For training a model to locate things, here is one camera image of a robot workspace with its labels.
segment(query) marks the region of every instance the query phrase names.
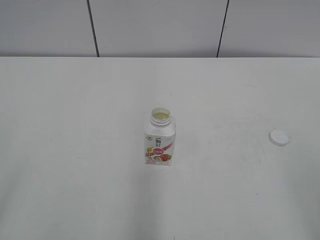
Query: bottle opening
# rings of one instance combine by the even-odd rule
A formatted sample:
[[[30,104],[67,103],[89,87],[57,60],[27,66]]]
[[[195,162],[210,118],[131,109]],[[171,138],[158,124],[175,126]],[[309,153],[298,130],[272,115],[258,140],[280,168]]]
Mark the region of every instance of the bottle opening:
[[[155,108],[151,114],[158,120],[166,120],[170,117],[170,112],[165,108]]]
[[[150,122],[157,127],[166,127],[171,122],[171,113],[169,110],[158,107],[152,110]]]

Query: white wall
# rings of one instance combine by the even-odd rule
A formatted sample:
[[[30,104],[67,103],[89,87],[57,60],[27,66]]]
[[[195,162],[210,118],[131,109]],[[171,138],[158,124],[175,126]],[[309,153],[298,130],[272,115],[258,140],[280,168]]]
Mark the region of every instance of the white wall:
[[[0,1],[0,56],[95,55],[85,0]]]
[[[90,0],[102,57],[215,57],[227,0]],[[0,56],[96,56],[87,0],[1,0]],[[320,57],[320,0],[230,0],[219,57]]]
[[[230,0],[219,57],[320,57],[320,0]]]
[[[90,0],[106,57],[215,57],[227,0]]]

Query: fruit illustration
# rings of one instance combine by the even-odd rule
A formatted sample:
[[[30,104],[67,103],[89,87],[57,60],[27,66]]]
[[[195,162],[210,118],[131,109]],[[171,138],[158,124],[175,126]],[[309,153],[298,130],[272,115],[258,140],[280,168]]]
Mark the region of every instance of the fruit illustration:
[[[171,159],[171,155],[169,154],[162,154],[161,156],[155,156],[154,159],[160,162],[166,162]]]
[[[163,162],[166,162],[169,159],[171,159],[171,156],[169,154],[162,154],[160,157],[162,158]]]
[[[157,160],[157,161],[162,162],[162,158],[161,158],[161,156],[155,156],[155,157],[154,157],[154,160]]]

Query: bottle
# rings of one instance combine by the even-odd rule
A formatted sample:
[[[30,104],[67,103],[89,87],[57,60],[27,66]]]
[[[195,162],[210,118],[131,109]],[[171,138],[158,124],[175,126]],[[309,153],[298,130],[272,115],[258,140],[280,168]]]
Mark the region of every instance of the bottle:
[[[176,120],[169,110],[152,110],[144,124],[144,161],[171,166],[176,140]]]

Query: table surface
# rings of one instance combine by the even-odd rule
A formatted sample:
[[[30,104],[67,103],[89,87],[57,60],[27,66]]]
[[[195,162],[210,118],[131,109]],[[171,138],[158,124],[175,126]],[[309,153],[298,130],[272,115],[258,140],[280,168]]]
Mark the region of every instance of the table surface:
[[[2,57],[0,73],[1,240],[320,239],[319,58]],[[172,166],[144,163],[158,106]]]

